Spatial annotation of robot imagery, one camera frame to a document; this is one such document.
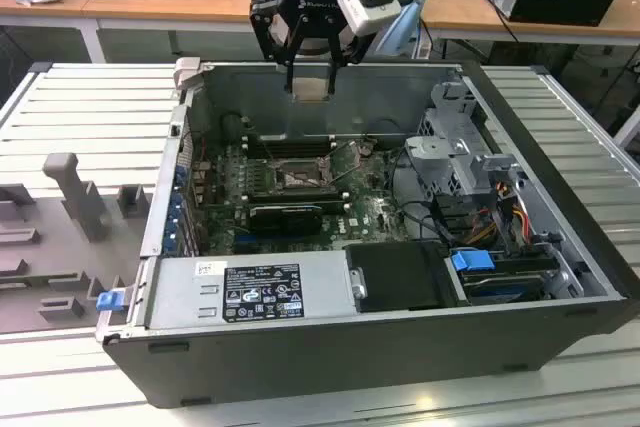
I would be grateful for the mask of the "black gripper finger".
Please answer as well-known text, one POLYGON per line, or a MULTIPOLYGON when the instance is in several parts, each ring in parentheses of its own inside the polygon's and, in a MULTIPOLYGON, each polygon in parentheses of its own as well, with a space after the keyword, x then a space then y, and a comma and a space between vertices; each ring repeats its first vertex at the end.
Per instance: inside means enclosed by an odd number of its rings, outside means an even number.
POLYGON ((332 16, 326 16, 325 22, 329 53, 331 56, 327 79, 327 94, 333 95, 335 93, 338 71, 349 64, 357 65, 362 61, 373 42, 373 35, 368 34, 362 37, 354 35, 351 42, 345 47, 342 47, 337 20, 332 16))
POLYGON ((308 16, 304 12, 295 12, 284 0, 272 0, 252 3, 249 19, 264 58, 286 68, 285 91, 292 93, 294 62, 306 38, 308 16), (279 16, 289 28, 282 45, 270 33, 276 16, 279 16))

